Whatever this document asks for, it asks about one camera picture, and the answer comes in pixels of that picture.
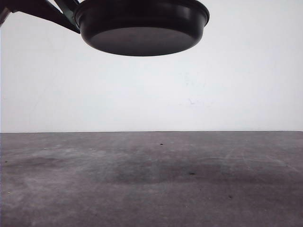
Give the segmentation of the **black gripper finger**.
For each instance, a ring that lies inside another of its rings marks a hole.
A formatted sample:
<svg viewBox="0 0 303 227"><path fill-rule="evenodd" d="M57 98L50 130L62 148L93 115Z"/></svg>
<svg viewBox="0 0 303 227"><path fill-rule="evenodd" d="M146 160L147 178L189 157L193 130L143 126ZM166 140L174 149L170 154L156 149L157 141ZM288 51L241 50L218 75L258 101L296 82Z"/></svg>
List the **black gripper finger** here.
<svg viewBox="0 0 303 227"><path fill-rule="evenodd" d="M74 23L73 13L74 13L74 10L80 4L80 2L78 0L54 0L54 2L61 9L61 11L65 15L65 17L71 23Z"/></svg>
<svg viewBox="0 0 303 227"><path fill-rule="evenodd" d="M71 23L65 15L60 12L48 0L8 0L7 9L12 13L22 12L59 24L71 31L80 33L76 22Z"/></svg>

